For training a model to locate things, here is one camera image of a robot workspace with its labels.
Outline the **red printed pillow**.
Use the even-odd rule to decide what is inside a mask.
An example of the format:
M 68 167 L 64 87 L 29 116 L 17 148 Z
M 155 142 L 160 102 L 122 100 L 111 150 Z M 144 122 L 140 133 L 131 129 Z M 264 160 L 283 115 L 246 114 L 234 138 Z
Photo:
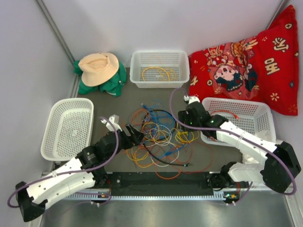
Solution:
M 258 35 L 189 56 L 189 94 L 263 102 L 298 115 L 299 44 L 295 9 L 288 6 Z

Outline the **white basket left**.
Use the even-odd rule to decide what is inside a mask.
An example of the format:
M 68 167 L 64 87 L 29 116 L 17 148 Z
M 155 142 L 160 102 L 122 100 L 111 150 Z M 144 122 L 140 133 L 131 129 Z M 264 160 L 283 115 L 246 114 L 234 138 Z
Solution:
M 41 155 L 48 161 L 69 161 L 90 145 L 94 118 L 93 102 L 67 98 L 51 108 L 45 128 Z

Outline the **black base bar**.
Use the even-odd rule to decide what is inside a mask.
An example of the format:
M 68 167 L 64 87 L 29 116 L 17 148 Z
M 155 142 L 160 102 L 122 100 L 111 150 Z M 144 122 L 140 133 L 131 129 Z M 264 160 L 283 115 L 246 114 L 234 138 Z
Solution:
M 172 172 L 165 172 L 165 179 L 153 172 L 114 172 L 93 188 L 110 189 L 114 196 L 199 196 L 226 187 L 218 174 L 209 172 L 172 176 Z

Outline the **white basket right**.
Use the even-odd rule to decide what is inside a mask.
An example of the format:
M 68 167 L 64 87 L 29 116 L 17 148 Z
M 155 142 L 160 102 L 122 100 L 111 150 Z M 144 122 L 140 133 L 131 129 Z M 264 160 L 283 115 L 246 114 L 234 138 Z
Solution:
M 246 132 L 276 142 L 273 116 L 267 104 L 207 97 L 203 99 L 202 105 L 210 115 L 221 115 Z

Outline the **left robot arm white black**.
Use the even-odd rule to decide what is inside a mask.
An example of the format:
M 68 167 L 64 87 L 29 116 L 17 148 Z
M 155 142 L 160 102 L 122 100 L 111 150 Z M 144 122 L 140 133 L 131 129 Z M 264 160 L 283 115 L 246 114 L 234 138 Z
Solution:
M 107 183 L 104 166 L 121 150 L 141 144 L 144 133 L 126 125 L 110 131 L 97 143 L 85 147 L 63 166 L 39 180 L 16 185 L 16 199 L 24 222 L 40 217 L 58 201 L 87 188 L 103 187 Z

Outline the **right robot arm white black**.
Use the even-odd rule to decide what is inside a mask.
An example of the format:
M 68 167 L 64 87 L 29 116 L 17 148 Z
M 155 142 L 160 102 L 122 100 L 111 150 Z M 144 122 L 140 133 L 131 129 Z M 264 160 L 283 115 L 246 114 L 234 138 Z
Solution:
M 201 131 L 207 137 L 227 143 L 257 163 L 229 163 L 222 168 L 221 182 L 232 187 L 237 182 L 262 183 L 271 190 L 285 195 L 297 191 L 295 178 L 301 166 L 291 144 L 261 139 L 234 125 L 221 115 L 210 115 L 200 102 L 190 103 L 178 112 L 178 122 L 185 129 Z

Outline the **green cloth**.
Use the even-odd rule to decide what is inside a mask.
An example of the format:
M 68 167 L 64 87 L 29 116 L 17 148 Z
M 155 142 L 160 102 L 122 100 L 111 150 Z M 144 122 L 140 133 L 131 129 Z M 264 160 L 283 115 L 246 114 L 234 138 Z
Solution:
M 86 86 L 82 80 L 79 83 L 78 93 L 86 95 L 94 91 L 107 92 L 108 94 L 118 97 L 121 96 L 122 88 L 127 81 L 127 73 L 123 64 L 119 62 L 119 68 L 115 75 L 103 84 L 95 87 Z

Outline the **white cloth right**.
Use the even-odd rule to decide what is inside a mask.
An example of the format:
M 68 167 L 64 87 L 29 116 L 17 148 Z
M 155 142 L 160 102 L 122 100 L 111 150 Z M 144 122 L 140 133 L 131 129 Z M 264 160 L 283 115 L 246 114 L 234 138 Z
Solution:
M 242 163 L 243 164 L 259 164 L 259 162 L 251 157 L 250 155 L 243 154 L 242 155 Z

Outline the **peach bucket hat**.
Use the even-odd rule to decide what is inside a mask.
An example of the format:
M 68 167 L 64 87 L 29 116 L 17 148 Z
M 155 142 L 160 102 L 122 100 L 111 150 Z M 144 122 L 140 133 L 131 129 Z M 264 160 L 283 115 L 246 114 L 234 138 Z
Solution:
M 109 52 L 85 56 L 78 63 L 82 70 L 81 80 L 88 87 L 95 87 L 110 80 L 119 69 L 118 58 Z

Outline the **white basket back centre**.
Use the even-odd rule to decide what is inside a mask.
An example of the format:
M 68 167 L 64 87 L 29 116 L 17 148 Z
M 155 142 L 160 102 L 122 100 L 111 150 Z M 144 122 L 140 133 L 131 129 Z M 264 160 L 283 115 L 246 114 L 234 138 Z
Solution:
M 130 81 L 138 88 L 178 88 L 189 81 L 187 53 L 180 50 L 136 51 Z

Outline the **white basket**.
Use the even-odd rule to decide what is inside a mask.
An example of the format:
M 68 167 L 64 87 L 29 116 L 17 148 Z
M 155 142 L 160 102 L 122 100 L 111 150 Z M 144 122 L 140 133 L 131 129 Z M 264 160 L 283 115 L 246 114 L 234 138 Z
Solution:
M 267 104 L 207 97 L 203 99 L 202 105 L 210 115 L 221 115 L 246 132 L 276 142 L 273 116 Z
M 136 51 L 130 81 L 138 88 L 178 88 L 189 81 L 187 53 L 180 50 Z
M 90 145 L 94 118 L 93 102 L 67 98 L 51 108 L 45 128 L 41 155 L 48 161 L 69 161 Z

